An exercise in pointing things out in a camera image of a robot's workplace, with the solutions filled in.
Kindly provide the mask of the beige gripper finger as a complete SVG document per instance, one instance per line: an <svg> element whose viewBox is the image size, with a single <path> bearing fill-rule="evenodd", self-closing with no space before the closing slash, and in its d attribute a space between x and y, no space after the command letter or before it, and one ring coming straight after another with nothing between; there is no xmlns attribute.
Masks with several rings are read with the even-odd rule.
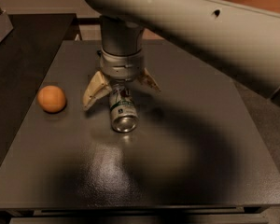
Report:
<svg viewBox="0 0 280 224"><path fill-rule="evenodd" d="M83 94L83 108L89 110L99 99L112 91L110 80L101 71L97 71Z"/></svg>
<svg viewBox="0 0 280 224"><path fill-rule="evenodd" d="M153 76L148 72L146 68L139 75L137 80L140 82L141 85L146 85L155 91L161 90L156 80L153 78Z"/></svg>

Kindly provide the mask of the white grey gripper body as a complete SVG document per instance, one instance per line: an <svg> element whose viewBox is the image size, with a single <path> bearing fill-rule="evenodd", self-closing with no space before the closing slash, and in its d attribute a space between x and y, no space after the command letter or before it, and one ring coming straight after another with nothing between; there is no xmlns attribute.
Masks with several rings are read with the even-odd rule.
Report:
<svg viewBox="0 0 280 224"><path fill-rule="evenodd" d="M100 17L102 37L100 68L109 78L133 81L144 71L144 28L133 22Z"/></svg>

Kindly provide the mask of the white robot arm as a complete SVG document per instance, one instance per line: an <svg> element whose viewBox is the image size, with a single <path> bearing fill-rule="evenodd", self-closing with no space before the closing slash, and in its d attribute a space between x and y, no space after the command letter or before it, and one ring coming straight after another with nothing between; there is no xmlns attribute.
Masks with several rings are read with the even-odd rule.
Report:
<svg viewBox="0 0 280 224"><path fill-rule="evenodd" d="M85 0L101 15L101 70L134 80L149 29L280 106L280 14L222 0Z"/></svg>

